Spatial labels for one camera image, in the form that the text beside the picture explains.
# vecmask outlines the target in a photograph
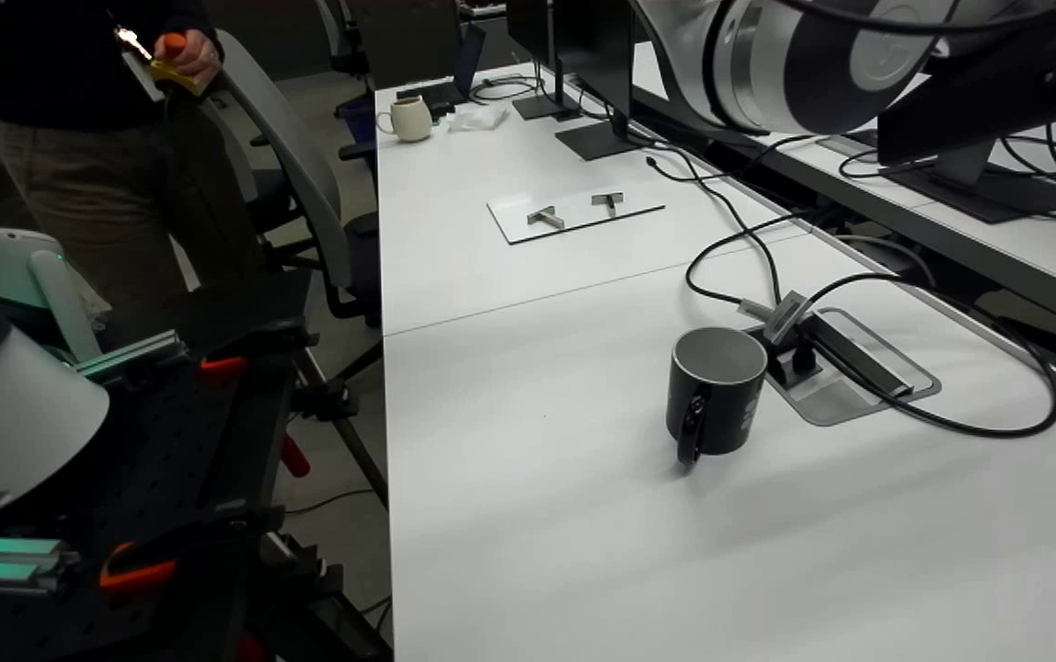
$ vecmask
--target black cup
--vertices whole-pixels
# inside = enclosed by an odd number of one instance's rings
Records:
[[[677,337],[667,427],[680,465],[748,444],[764,372],[764,346],[742,333],[700,328]]]

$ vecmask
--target gray chair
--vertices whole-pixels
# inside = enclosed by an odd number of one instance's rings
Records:
[[[223,28],[219,47],[223,47],[223,80],[234,103],[250,114],[250,122],[276,152],[289,203],[298,210],[263,220],[257,216],[257,230],[263,231],[284,220],[300,220],[308,230],[308,241],[284,248],[281,259],[289,266],[308,266],[298,255],[313,249],[317,255],[313,266],[325,276],[330,314],[366,315],[366,323],[379,323],[379,216],[366,212],[343,225],[337,182],[325,162],[325,156],[313,146],[308,139],[313,131],[298,122],[286,96],[262,69],[262,63]],[[364,451],[355,432],[351,427],[352,404],[347,391],[347,383],[375,362],[381,362],[381,346],[366,351],[364,356],[347,364],[333,380],[326,380],[313,362],[313,355],[305,355],[298,362],[305,386],[295,394],[295,411],[333,422],[347,450],[360,465],[364,478],[385,504],[385,478]]]

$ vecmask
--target hand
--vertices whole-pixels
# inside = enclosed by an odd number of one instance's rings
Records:
[[[208,46],[201,28],[160,32],[154,42],[154,59],[190,78],[197,87],[207,87],[223,68],[218,46]]]

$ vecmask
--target person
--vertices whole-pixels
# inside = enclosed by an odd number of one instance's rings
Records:
[[[201,287],[257,281],[262,255],[219,128],[189,93],[152,103],[117,25],[218,80],[201,0],[0,0],[0,162],[114,315],[146,321],[189,290],[171,241]]]

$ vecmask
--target white desk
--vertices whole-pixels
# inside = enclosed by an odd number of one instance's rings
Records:
[[[764,391],[742,451],[677,474],[671,351],[748,323],[680,287],[728,225],[680,189],[696,212],[505,248],[489,196],[611,172],[549,131],[379,156],[397,662],[1056,659],[1056,432],[963,443],[894,411],[817,432]],[[804,293],[866,268],[804,230],[768,242]],[[701,285],[764,293],[742,242]],[[886,285],[831,306],[943,380],[926,407],[1041,420],[1039,377],[976,328]]]
[[[652,96],[671,101],[652,46],[638,47],[631,86],[652,93]],[[996,255],[1005,255],[1026,268],[1056,276],[1056,220],[1029,216],[1029,220],[1015,220],[1015,225],[983,225],[983,220],[976,220],[952,206],[943,206],[943,203],[933,203],[913,189],[900,189],[886,177],[847,182],[837,172],[837,167],[851,160],[851,152],[837,152],[825,139],[783,144],[776,156],[783,156],[792,162],[795,182],[814,185],[817,193],[841,196],[841,199],[858,196],[861,206],[880,203],[880,206],[907,210],[907,216],[920,216],[932,230],[947,230],[947,231],[963,237],[977,248],[988,248],[988,249],[996,249]]]
[[[584,167],[554,139],[570,127],[579,122],[521,122],[511,109],[498,131],[439,128],[431,144],[413,146],[379,131],[385,334],[687,266],[696,249],[731,231],[707,196],[655,177],[644,152]],[[525,248],[509,248],[484,210],[509,196],[579,189],[628,189],[667,210]],[[748,220],[776,216],[771,206],[728,185],[717,189]]]

